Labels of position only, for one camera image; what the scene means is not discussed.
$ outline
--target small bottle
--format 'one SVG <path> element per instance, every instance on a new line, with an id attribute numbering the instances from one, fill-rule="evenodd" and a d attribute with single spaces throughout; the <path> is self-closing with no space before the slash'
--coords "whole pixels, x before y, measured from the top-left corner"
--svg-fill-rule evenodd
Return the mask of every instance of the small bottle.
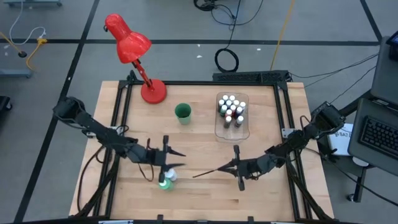
<path id="1" fill-rule="evenodd" d="M 236 107 L 238 107 L 238 106 L 239 106 L 239 100 L 234 100 L 234 105 L 235 105 Z"/>
<path id="2" fill-rule="evenodd" d="M 227 101 L 225 102 L 225 105 L 226 105 L 226 107 L 229 109 L 229 108 L 231 107 L 231 105 L 232 105 L 232 101 L 231 101 L 231 100 L 227 100 Z"/>
<path id="3" fill-rule="evenodd" d="M 230 110 L 232 111 L 232 117 L 234 117 L 234 114 L 235 114 L 235 111 L 236 111 L 236 106 L 232 105 Z"/>
<path id="4" fill-rule="evenodd" d="M 236 108 L 236 111 L 235 111 L 235 114 L 234 114 L 234 118 L 237 119 L 239 116 L 242 115 L 242 112 L 243 112 L 242 107 L 239 106 L 238 108 Z"/>
<path id="5" fill-rule="evenodd" d="M 159 183 L 159 187 L 162 190 L 173 190 L 174 184 L 169 178 L 165 178 L 162 183 Z"/>
<path id="6" fill-rule="evenodd" d="M 239 106 L 242 107 L 242 110 L 246 109 L 246 103 L 245 102 L 241 102 L 241 104 Z"/>
<path id="7" fill-rule="evenodd" d="M 231 115 L 232 115 L 232 111 L 231 110 L 226 110 L 225 117 L 231 116 Z"/>
<path id="8" fill-rule="evenodd" d="M 243 123 L 243 117 L 242 116 L 238 116 L 238 118 L 236 119 L 235 122 L 235 128 L 239 128 Z"/>
<path id="9" fill-rule="evenodd" d="M 170 179 L 171 181 L 177 180 L 177 173 L 174 169 L 169 169 L 169 171 L 164 172 L 164 177 Z"/>
<path id="10" fill-rule="evenodd" d="M 231 125 L 231 121 L 232 121 L 232 117 L 227 116 L 224 121 L 224 128 L 229 128 L 229 126 Z"/>
<path id="11" fill-rule="evenodd" d="M 221 106 L 221 109 L 220 109 L 220 116 L 225 117 L 225 113 L 226 113 L 226 110 L 227 110 L 227 109 L 228 109 L 228 108 L 226 107 L 226 105 Z"/>
<path id="12" fill-rule="evenodd" d="M 218 111 L 221 110 L 221 107 L 222 107 L 224 104 L 225 104 L 225 101 L 224 101 L 224 100 L 219 100 L 219 102 L 218 102 Z"/>

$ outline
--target white cable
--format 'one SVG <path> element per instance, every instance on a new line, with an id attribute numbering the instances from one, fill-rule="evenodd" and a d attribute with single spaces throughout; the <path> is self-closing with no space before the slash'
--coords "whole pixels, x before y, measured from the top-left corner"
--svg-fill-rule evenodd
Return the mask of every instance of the white cable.
<path id="1" fill-rule="evenodd" d="M 27 41 L 30 39 L 30 37 L 32 36 L 33 31 L 35 31 L 35 30 L 37 30 L 37 29 L 43 29 L 43 33 L 42 33 L 42 35 L 39 36 L 39 38 L 43 38 L 43 36 L 46 34 L 46 33 L 45 33 L 45 28 L 44 28 L 44 27 L 36 27 L 36 28 L 33 28 L 33 29 L 32 29 L 32 31 L 30 32 L 29 36 L 28 36 L 28 37 L 26 38 L 26 40 L 23 41 L 22 43 L 15 43 L 15 42 L 12 40 L 12 35 L 11 35 L 12 29 L 14 28 L 15 24 L 18 22 L 19 18 L 21 17 L 23 10 L 24 10 L 24 0 L 21 0 L 21 11 L 19 11 L 19 15 L 18 15 L 17 19 L 15 20 L 15 22 L 12 24 L 12 26 L 11 26 L 11 28 L 10 28 L 10 31 L 9 31 L 10 41 L 11 41 L 13 44 L 15 44 L 15 45 L 23 45 L 23 44 L 26 44 L 26 42 L 27 42 Z"/>

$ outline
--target cable clamp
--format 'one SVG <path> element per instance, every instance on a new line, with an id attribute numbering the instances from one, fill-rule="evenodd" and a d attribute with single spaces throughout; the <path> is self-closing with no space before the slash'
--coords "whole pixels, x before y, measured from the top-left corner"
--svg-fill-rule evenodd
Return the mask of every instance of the cable clamp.
<path id="1" fill-rule="evenodd" d="M 116 130 L 118 132 L 118 135 L 120 135 L 124 131 L 124 128 L 120 126 L 110 126 L 109 128 Z M 96 136 L 95 133 L 92 133 L 91 131 L 82 130 L 82 133 L 85 134 L 88 138 L 93 138 Z"/>
<path id="2" fill-rule="evenodd" d="M 282 128 L 282 138 L 287 139 L 287 137 L 294 131 L 296 131 L 298 129 L 295 128 Z"/>

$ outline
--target black floor tape line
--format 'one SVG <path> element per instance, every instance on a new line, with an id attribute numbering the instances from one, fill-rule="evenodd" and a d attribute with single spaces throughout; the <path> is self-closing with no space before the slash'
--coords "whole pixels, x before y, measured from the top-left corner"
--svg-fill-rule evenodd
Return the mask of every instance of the black floor tape line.
<path id="1" fill-rule="evenodd" d="M 79 44 L 79 39 L 47 39 L 46 44 Z M 23 42 L 22 39 L 14 39 L 16 42 Z M 150 40 L 153 44 L 227 44 L 229 40 Z M 36 44 L 37 40 L 29 39 L 28 44 Z M 88 39 L 85 44 L 116 44 L 113 39 Z M 278 40 L 232 40 L 231 44 L 241 45 L 277 45 Z M 283 40 L 281 45 L 299 45 L 299 46 L 377 46 L 378 41 L 332 41 L 332 40 Z"/>
<path id="2" fill-rule="evenodd" d="M 73 74 L 75 73 L 76 70 L 76 66 L 79 62 L 80 59 L 80 55 L 81 55 L 81 51 L 83 50 L 83 46 L 85 44 L 85 41 L 87 39 L 87 35 L 88 35 L 88 31 L 90 30 L 91 27 L 91 23 L 93 22 L 94 19 L 94 15 L 95 12 L 97 10 L 98 7 L 98 3 L 100 2 L 100 0 L 94 0 L 93 6 L 91 7 L 91 11 L 90 14 L 88 16 L 87 22 L 86 22 L 86 26 L 83 30 L 83 33 L 81 35 L 78 47 L 76 49 L 76 53 L 75 56 L 72 60 L 72 63 L 70 65 L 67 77 L 65 79 L 65 83 L 63 84 L 63 88 L 60 94 L 60 99 L 62 97 L 64 97 L 69 90 L 70 87 L 70 83 L 72 82 L 72 78 L 73 78 Z M 57 126 L 57 119 L 52 118 L 49 128 L 45 134 L 44 140 L 43 140 L 43 145 L 40 148 L 40 152 L 39 155 L 37 156 L 37 160 L 35 163 L 35 166 L 33 168 L 32 174 L 30 175 L 30 179 L 28 181 L 27 187 L 25 189 L 24 195 L 22 197 L 21 203 L 19 204 L 19 208 L 17 211 L 17 214 L 15 215 L 15 219 L 14 222 L 23 222 L 26 211 L 27 211 L 27 207 L 29 205 L 30 199 L 32 198 L 33 195 L 33 191 L 35 189 L 37 180 L 39 178 L 40 175 L 40 171 L 43 167 L 43 163 L 44 163 L 44 159 L 47 155 L 47 151 L 49 150 L 49 146 L 51 143 L 51 139 L 54 135 L 54 131 L 55 131 L 55 127 Z"/>
<path id="3" fill-rule="evenodd" d="M 380 42 L 382 39 L 382 35 L 380 33 L 379 28 L 377 27 L 376 21 L 374 21 L 372 13 L 369 9 L 368 4 L 366 3 L 365 0 L 360 0 L 361 5 L 363 7 L 363 10 L 365 11 L 366 17 L 368 18 L 369 23 L 371 24 L 371 27 L 373 29 L 374 35 L 376 35 L 377 40 Z"/>

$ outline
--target lamp base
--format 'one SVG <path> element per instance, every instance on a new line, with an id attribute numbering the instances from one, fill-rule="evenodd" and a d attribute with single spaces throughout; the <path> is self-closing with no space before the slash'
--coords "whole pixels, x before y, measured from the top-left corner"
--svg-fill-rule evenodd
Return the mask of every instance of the lamp base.
<path id="1" fill-rule="evenodd" d="M 150 88 L 144 83 L 141 87 L 141 96 L 147 102 L 151 104 L 157 104 L 162 102 L 167 95 L 166 85 L 161 80 L 152 79 L 152 86 L 155 90 Z"/>

